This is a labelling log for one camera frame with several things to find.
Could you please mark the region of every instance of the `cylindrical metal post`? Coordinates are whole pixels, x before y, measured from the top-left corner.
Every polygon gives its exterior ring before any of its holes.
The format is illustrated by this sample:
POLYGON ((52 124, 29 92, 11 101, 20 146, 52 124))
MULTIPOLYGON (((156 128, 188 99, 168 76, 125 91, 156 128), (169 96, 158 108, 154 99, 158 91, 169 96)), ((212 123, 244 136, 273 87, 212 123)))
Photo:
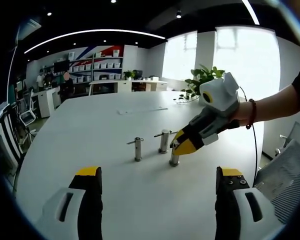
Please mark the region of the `cylindrical metal post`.
POLYGON ((141 157, 141 141, 143 141, 142 138, 136 137, 134 139, 134 149, 135 149, 135 158, 134 160, 136 162, 140 162, 142 157, 141 157))
POLYGON ((168 152, 168 140, 169 140, 170 131, 167 129, 163 129, 161 133, 161 142, 159 153, 166 154, 168 152))
POLYGON ((171 151, 171 158, 170 158, 170 161, 169 161, 169 164, 172 166, 172 167, 176 167, 179 165, 179 155, 174 155, 174 150, 175 148, 178 146, 178 142, 177 140, 174 140, 173 141, 173 148, 172 148, 172 151, 171 151))

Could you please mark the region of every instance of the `window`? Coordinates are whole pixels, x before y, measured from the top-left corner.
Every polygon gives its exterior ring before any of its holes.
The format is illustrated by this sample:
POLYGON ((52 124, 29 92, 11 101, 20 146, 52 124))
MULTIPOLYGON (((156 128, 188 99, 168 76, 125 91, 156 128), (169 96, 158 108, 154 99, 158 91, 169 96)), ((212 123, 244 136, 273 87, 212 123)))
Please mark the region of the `window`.
POLYGON ((260 27, 217 27, 213 66, 231 72, 248 99, 277 93, 280 54, 276 33, 260 27))
POLYGON ((189 32, 168 39, 164 50, 162 77, 192 79, 190 72, 196 62, 197 32, 189 32))

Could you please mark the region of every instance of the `desk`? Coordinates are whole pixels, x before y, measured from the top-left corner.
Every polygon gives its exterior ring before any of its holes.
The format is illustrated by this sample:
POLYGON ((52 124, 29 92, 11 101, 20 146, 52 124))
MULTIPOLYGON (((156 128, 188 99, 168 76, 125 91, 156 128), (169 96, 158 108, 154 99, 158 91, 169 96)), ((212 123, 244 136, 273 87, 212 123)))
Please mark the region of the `desk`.
POLYGON ((34 97, 38 96, 41 118, 50 117, 56 107, 61 104, 60 95, 58 94, 59 91, 60 87, 58 86, 33 94, 34 97))
POLYGON ((115 93, 124 93, 132 91, 132 83, 146 84, 146 92, 161 92, 166 91, 168 83, 166 81, 151 81, 151 80, 98 80, 90 82, 89 96, 93 93, 95 84, 114 84, 115 93))
MULTIPOLYGON (((68 187, 79 169, 101 166, 104 239, 214 239, 216 168, 239 169, 251 186, 254 133, 245 127, 224 131, 171 167, 170 152, 158 153, 160 138, 154 135, 181 129, 202 110, 197 101, 177 104, 179 94, 123 92, 66 100, 24 158, 16 200, 25 216, 35 223, 44 203, 68 187), (168 109, 147 111, 160 106, 168 109), (135 137, 144 138, 141 162, 134 161, 134 145, 126 145, 135 137)), ((264 124, 254 127, 260 161, 264 124)))

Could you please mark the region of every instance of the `gray chair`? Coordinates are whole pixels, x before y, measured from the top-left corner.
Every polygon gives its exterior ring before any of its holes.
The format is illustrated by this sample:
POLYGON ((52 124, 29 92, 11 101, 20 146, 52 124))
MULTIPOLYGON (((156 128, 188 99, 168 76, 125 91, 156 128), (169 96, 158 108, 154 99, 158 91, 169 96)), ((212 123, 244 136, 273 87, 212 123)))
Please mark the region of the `gray chair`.
POLYGON ((25 111, 20 114, 19 118, 24 124, 25 127, 28 127, 36 120, 36 115, 34 114, 34 101, 33 101, 34 92, 31 90, 30 93, 27 93, 23 96, 25 102, 25 111))
POLYGON ((296 140, 258 171, 254 187, 270 200, 274 214, 286 224, 300 202, 300 144, 296 140))
POLYGON ((26 129, 26 134, 24 137, 20 137, 19 144, 23 146, 27 139, 30 139, 30 142, 32 143, 32 138, 37 135, 37 130, 29 130, 28 126, 32 124, 36 120, 36 115, 34 114, 34 101, 33 101, 33 90, 31 90, 30 93, 24 94, 24 103, 25 103, 25 111, 19 115, 19 118, 21 122, 24 124, 25 129, 26 129))
POLYGON ((280 134, 280 138, 284 139, 283 146, 275 149, 275 156, 282 153, 284 148, 291 142, 291 140, 296 140, 300 144, 300 123, 295 122, 289 136, 284 136, 280 134))

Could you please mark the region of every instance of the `wrist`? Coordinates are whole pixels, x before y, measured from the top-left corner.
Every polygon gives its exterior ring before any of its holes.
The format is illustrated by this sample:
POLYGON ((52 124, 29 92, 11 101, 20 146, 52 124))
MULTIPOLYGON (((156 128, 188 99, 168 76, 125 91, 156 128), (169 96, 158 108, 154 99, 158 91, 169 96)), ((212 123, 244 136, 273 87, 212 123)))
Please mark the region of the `wrist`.
POLYGON ((253 112, 251 102, 240 102, 238 109, 234 112, 231 120, 249 120, 253 112))

